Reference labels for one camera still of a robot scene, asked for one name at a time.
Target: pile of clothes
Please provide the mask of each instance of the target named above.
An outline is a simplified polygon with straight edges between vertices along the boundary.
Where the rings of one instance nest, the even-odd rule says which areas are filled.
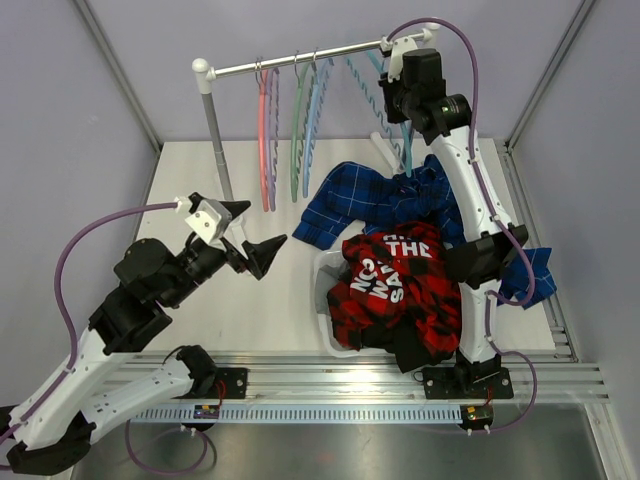
[[[460,289],[445,274],[436,227],[411,222],[394,233],[357,235],[342,254],[349,268],[326,295],[341,345],[384,348],[403,372],[453,355],[462,329]]]
[[[343,346],[384,348],[401,371],[450,358],[461,334],[460,291],[447,278],[445,246],[465,243],[462,218],[440,162],[385,178],[375,170],[345,162],[334,168],[302,215],[293,236],[322,250],[330,248],[354,220],[364,234],[343,242],[341,271],[321,275],[332,288],[318,311],[328,309],[333,334]],[[536,275],[532,305],[556,291],[547,268],[550,248],[525,250]],[[327,282],[319,282],[326,287]],[[509,265],[500,292],[526,296],[528,277],[519,257]]]

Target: gray wall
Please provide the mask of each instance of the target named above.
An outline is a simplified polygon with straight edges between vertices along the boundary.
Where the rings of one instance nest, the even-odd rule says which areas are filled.
[[[69,351],[53,296],[66,242],[139,205],[154,155],[69,1],[0,13],[0,405],[23,401]],[[115,285],[122,221],[73,253],[64,293],[79,328]]]
[[[640,471],[637,0],[600,2],[516,148],[568,320]]]
[[[165,141],[207,137],[191,62],[214,67],[374,40],[416,17],[455,22],[471,38],[480,64],[479,131],[506,137],[560,40],[579,0],[91,0],[154,127]],[[471,93],[466,50],[454,34],[439,41],[452,93]],[[379,99],[377,74],[355,57]],[[283,137],[290,136],[296,78],[282,74]],[[254,76],[214,86],[227,139],[257,136]],[[368,104],[338,59],[320,125],[324,137],[365,136],[378,128]]]

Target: black motor joint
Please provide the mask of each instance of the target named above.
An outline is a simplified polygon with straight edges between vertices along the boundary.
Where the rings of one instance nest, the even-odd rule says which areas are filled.
[[[400,79],[389,82],[385,73],[378,84],[384,94],[387,121],[411,120],[412,127],[422,134],[427,144],[471,122],[471,108],[465,97],[447,96],[442,58],[433,48],[405,53]]]

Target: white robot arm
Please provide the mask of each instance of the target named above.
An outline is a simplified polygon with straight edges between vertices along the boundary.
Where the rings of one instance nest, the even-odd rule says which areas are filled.
[[[47,395],[66,370],[67,358],[29,399],[0,409],[0,433],[11,433],[17,442],[7,454],[14,473],[60,473],[138,412],[186,394],[207,398],[215,392],[219,369],[194,345],[180,347],[175,359],[145,378],[94,395],[122,363],[171,323],[163,307],[178,307],[225,264],[261,279],[287,239],[280,235],[260,244],[244,241],[241,253],[224,234],[250,202],[218,202],[194,193],[176,198],[176,206],[193,230],[183,251],[174,256],[157,239],[131,245],[114,268],[120,285],[90,317],[73,368]],[[46,399],[27,418],[25,414],[43,395]]]
[[[392,58],[396,44],[404,43],[402,39],[394,42]],[[523,245],[528,233],[525,226],[514,226],[502,207],[479,149],[474,146],[475,155],[469,152],[471,108],[464,96],[446,94],[440,54],[433,48],[405,50],[400,73],[397,56],[395,65],[394,76],[383,75],[379,82],[387,120],[411,120],[423,135],[447,174],[462,216],[467,243],[447,251],[446,268],[449,276],[460,283],[462,337],[455,368],[462,390],[469,391],[474,383],[504,370],[491,345],[494,339],[487,336],[487,331],[492,335],[495,332],[497,302],[487,293],[499,290],[502,272],[517,254],[509,236]]]

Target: red plaid shirt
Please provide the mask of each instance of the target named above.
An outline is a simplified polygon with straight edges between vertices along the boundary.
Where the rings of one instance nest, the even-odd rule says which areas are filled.
[[[421,222],[346,240],[342,254],[351,279],[327,295],[338,342],[359,350],[364,329],[393,329],[409,316],[433,363],[451,357],[462,315],[458,284],[445,274],[444,251],[439,230]]]

